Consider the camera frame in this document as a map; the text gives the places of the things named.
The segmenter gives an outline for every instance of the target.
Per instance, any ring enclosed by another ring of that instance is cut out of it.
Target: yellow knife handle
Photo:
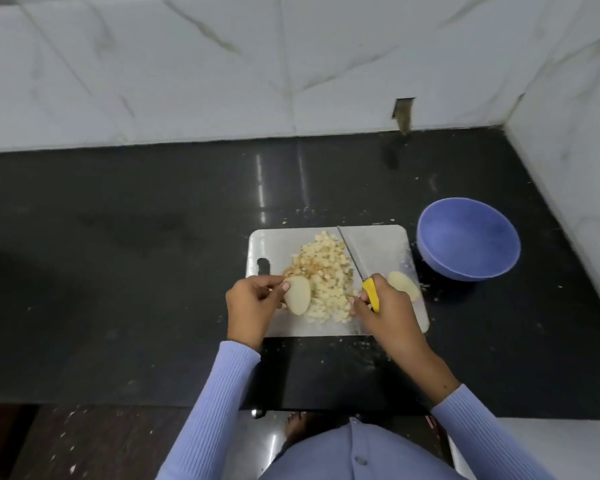
[[[380,311],[380,299],[378,298],[378,293],[376,292],[376,284],[374,283],[373,278],[367,278],[364,283],[362,283],[362,289],[367,292],[369,295],[369,302],[371,302],[371,308],[375,313]]]

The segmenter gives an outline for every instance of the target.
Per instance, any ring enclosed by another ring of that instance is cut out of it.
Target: ribbed sleeve
[[[260,354],[236,342],[220,350],[202,393],[167,455],[158,480],[216,480],[251,371]]]
[[[478,480],[553,480],[466,386],[432,412]]]

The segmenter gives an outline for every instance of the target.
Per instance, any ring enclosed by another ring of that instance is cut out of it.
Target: blue bowl
[[[418,250],[434,271],[458,281],[482,281],[510,270],[520,257],[513,224],[470,198],[433,202],[418,220]]]

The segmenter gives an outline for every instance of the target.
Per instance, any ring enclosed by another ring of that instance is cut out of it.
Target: left hand
[[[258,351],[289,283],[284,276],[249,276],[226,292],[229,330],[226,338]]]

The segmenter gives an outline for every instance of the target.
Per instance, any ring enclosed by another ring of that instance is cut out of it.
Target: potato half
[[[398,291],[404,291],[414,302],[420,296],[420,288],[411,281],[410,277],[400,271],[392,271],[386,279]]]
[[[304,276],[286,278],[291,288],[285,293],[285,303],[294,315],[303,315],[311,303],[311,284]]]

